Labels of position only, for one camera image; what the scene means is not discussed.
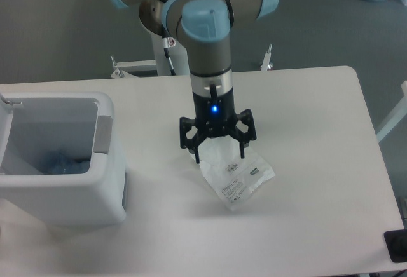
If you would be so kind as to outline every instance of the metal stand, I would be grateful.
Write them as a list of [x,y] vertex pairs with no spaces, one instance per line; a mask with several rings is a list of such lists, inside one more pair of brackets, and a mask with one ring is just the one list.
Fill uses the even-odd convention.
[[268,47],[268,51],[265,53],[265,57],[263,62],[261,63],[261,71],[272,71],[273,70],[273,63],[270,61],[272,58],[272,48],[273,44],[270,44]]
[[136,76],[129,74],[128,72],[147,72],[156,71],[157,66],[155,60],[147,61],[133,61],[133,62],[118,62],[113,56],[111,56],[113,73],[111,78],[136,78]]
[[404,97],[376,129],[376,136],[379,142],[407,115],[407,81],[401,85],[401,89],[404,92]]

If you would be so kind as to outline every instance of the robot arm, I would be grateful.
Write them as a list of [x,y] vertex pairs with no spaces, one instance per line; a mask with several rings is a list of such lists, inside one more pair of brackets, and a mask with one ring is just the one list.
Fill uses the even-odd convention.
[[[126,4],[141,0],[123,0]],[[230,135],[244,147],[256,139],[252,112],[236,114],[233,98],[230,29],[271,13],[279,0],[159,0],[166,1],[161,12],[165,31],[176,38],[188,54],[195,119],[180,119],[182,148],[195,154],[206,138]],[[237,127],[241,121],[246,132]],[[195,126],[193,138],[186,134]]]

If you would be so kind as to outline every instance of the black cable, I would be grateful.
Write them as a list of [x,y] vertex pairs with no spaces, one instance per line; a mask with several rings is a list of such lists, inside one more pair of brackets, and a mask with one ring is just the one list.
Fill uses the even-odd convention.
[[405,272],[407,272],[407,269],[398,272],[397,274],[395,274],[393,277],[400,277],[401,275],[403,275]]
[[224,0],[229,11],[229,20],[230,20],[230,27],[233,27],[235,23],[235,13],[233,12],[233,6],[231,5],[230,0]]

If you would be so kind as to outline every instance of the metal bracket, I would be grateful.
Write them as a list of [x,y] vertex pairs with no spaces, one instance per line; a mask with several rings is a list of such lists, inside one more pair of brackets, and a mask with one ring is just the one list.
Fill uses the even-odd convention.
[[273,63],[270,62],[270,59],[272,58],[272,48],[273,44],[270,44],[268,47],[268,51],[265,54],[265,57],[263,59],[263,62],[261,63],[261,69],[260,71],[271,71],[273,69]]
[[0,93],[0,100],[4,102],[5,104],[8,104],[10,107],[15,108],[15,107],[23,107],[22,102],[13,102],[11,100],[7,100],[1,93]]
[[112,78],[127,78],[129,76],[135,77],[127,72],[146,72],[157,70],[157,64],[155,60],[116,63],[116,60],[113,56],[111,56],[111,60],[114,70],[111,75]]
[[177,45],[177,41],[173,37],[163,38],[163,47],[164,48],[173,48]]
[[407,83],[401,85],[404,92],[404,97],[391,110],[389,115],[380,123],[376,129],[377,140],[381,142],[387,134],[407,115]]

